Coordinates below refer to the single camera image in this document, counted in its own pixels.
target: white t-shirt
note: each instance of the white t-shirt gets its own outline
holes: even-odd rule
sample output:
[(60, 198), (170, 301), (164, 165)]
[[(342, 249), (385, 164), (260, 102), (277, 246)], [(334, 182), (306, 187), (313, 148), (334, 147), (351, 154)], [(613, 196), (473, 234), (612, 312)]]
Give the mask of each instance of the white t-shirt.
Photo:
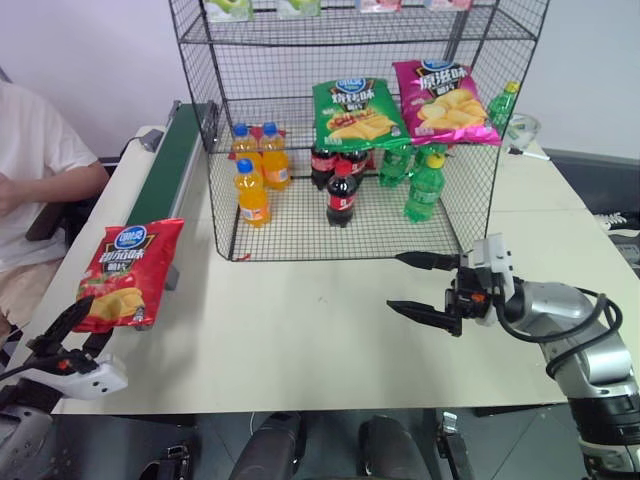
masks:
[[(95, 161), (96, 156), (52, 105), (0, 81), (0, 172), (11, 180), (38, 180)], [(43, 207), (23, 204), (0, 217), (0, 272), (65, 255), (62, 230), (40, 242), (24, 237)]]

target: person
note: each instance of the person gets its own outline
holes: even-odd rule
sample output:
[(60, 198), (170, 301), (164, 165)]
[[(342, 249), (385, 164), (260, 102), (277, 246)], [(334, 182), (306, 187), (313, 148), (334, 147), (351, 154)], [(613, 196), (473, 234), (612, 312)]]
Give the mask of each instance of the person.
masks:
[(29, 322), (66, 253), (63, 231), (32, 242), (27, 230), (45, 204), (94, 197), (108, 179), (51, 104), (0, 81), (0, 346), (9, 323)]

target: green soda bottle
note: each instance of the green soda bottle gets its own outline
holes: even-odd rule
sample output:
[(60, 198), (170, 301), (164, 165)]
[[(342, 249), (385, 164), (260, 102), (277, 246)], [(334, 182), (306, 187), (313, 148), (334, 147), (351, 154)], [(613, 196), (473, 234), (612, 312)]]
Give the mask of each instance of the green soda bottle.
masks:
[(409, 178), (412, 178), (418, 170), (427, 165), (427, 158), (434, 153), (447, 153), (447, 145), (444, 143), (430, 143), (429, 145), (423, 145), (418, 147), (415, 160), (413, 161), (413, 167), (409, 171)]
[(444, 188), (444, 159), (443, 153), (432, 153), (427, 157), (426, 164), (418, 168), (411, 178), (409, 199), (404, 207), (404, 214), (412, 222), (424, 222), (433, 215), (433, 207)]
[(507, 82), (504, 91), (489, 102), (489, 119), (500, 136), (504, 134), (509, 123), (511, 112), (516, 104), (518, 90), (520, 90), (518, 82)]
[(401, 145), (385, 150), (378, 175), (381, 187), (395, 188), (402, 183), (413, 152), (414, 149), (411, 145)]

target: white wall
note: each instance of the white wall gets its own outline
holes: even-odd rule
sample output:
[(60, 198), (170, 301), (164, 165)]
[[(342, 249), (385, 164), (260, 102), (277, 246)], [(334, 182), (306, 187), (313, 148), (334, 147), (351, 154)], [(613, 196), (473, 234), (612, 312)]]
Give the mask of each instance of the white wall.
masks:
[(640, 160), (640, 1), (552, 0), (516, 110), (545, 147)]
[[(188, 99), (166, 0), (1, 0), (0, 65), (98, 155)], [(545, 147), (638, 158), (639, 83), (638, 0), (552, 0), (517, 110)]]
[(189, 98), (166, 0), (1, 0), (0, 65), (99, 156)]

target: wire mesh rack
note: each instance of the wire mesh rack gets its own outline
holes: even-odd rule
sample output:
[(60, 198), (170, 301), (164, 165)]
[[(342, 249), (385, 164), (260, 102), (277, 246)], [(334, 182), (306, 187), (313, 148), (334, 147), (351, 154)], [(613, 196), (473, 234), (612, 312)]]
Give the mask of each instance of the wire mesh rack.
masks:
[[(354, 219), (329, 227), (326, 192), (309, 175), (315, 138), (311, 87), (350, 77), (388, 82), (399, 102), (392, 62), (445, 59), (472, 67), (486, 105), (510, 80), (522, 82), (548, 0), (476, 0), (468, 12), (431, 12), (403, 0), (394, 13), (360, 13), (353, 0), (322, 0), (319, 17), (280, 20), (275, 0), (254, 0), (249, 22), (208, 23), (202, 0), (169, 1), (192, 102), (209, 152), (217, 250), (228, 260), (385, 258), (407, 250), (457, 253), (486, 234), (498, 147), (457, 145), (444, 168), (446, 187), (431, 220), (403, 216), (408, 185), (363, 181)], [(286, 132), (292, 184), (271, 192), (272, 221), (240, 219), (228, 160), (235, 123), (276, 122)], [(382, 152), (376, 152), (376, 163)]]

